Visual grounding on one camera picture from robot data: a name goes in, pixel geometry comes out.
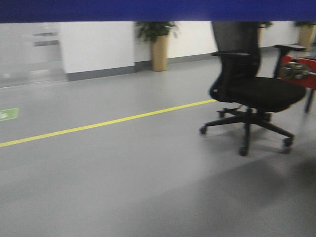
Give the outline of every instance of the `blue banner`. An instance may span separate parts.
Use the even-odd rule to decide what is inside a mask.
[[[315,0],[0,0],[0,23],[315,21]]]

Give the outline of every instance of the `mesh backrest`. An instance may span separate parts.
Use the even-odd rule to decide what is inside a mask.
[[[234,67],[235,78],[253,78],[260,66],[258,46],[258,22],[212,22],[214,37],[219,51],[249,53],[247,60]]]

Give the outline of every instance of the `white wall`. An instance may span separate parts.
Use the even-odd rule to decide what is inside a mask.
[[[273,22],[264,29],[261,47],[296,43],[293,22]],[[178,22],[178,38],[170,35],[169,58],[208,54],[217,50],[208,21]],[[133,66],[150,60],[149,43],[136,38],[133,22],[60,23],[60,41],[66,73]]]
[[[133,22],[60,23],[66,73],[133,66]]]
[[[179,27],[179,30],[176,31],[178,38],[174,38],[173,34],[169,36],[168,58],[216,51],[209,21],[180,21],[177,22],[177,25]],[[150,60],[148,42],[145,43],[141,39],[135,39],[135,59],[136,62]]]
[[[270,28],[263,29],[261,47],[275,44],[297,43],[299,28],[294,27],[292,21],[273,21]]]

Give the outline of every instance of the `green leaves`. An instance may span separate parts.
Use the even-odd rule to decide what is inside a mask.
[[[260,28],[269,28],[273,25],[271,21],[260,21]]]
[[[313,26],[316,25],[316,21],[295,21],[295,26]]]
[[[173,21],[137,22],[136,26],[139,27],[137,38],[151,42],[156,42],[157,36],[166,36],[170,30],[177,28]]]

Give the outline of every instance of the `chair caster wheel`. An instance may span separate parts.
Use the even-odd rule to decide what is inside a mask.
[[[291,148],[290,147],[283,147],[282,151],[280,152],[281,154],[290,154],[291,153]]]
[[[284,146],[285,147],[290,147],[292,144],[293,144],[293,139],[292,138],[285,138],[284,140],[283,140],[283,143],[284,143]]]
[[[266,122],[270,122],[271,121],[271,113],[264,114],[263,120]]]
[[[207,127],[203,126],[199,129],[200,134],[206,134]]]
[[[248,147],[240,147],[239,148],[239,155],[245,157],[248,154]]]
[[[223,111],[220,111],[219,112],[219,118],[224,118],[225,117],[225,112],[223,112]]]

